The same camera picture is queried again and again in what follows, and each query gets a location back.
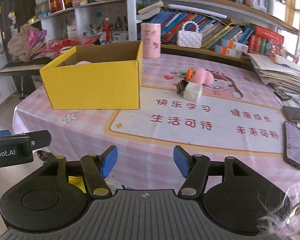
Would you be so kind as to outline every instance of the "quilted white purse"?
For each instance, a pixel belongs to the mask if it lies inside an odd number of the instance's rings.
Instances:
[[[195,32],[184,30],[185,26],[189,23],[193,23],[195,25]],[[203,35],[202,33],[199,33],[199,26],[197,25],[197,23],[193,21],[187,21],[183,24],[182,29],[178,31],[177,45],[179,47],[199,49],[202,45],[202,37]]]

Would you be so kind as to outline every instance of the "pink cylindrical container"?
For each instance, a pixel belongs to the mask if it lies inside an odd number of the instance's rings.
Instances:
[[[143,57],[159,58],[161,53],[160,23],[141,23],[141,39],[143,40]]]

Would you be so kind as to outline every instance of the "white rectangle print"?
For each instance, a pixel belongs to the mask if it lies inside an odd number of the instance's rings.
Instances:
[[[175,91],[142,88],[141,109],[121,110],[110,129],[204,147],[283,153],[282,114],[272,108],[211,96],[197,103]]]

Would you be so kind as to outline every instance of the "open yellow cardboard box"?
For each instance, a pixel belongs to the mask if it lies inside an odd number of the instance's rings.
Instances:
[[[54,109],[140,109],[142,69],[142,41],[125,41],[73,47],[40,75]]]

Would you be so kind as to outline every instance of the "pink plush toy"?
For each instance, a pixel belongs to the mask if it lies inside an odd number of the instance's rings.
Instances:
[[[193,83],[210,86],[212,85],[214,78],[210,71],[207,71],[203,68],[195,69],[195,74],[191,78]]]

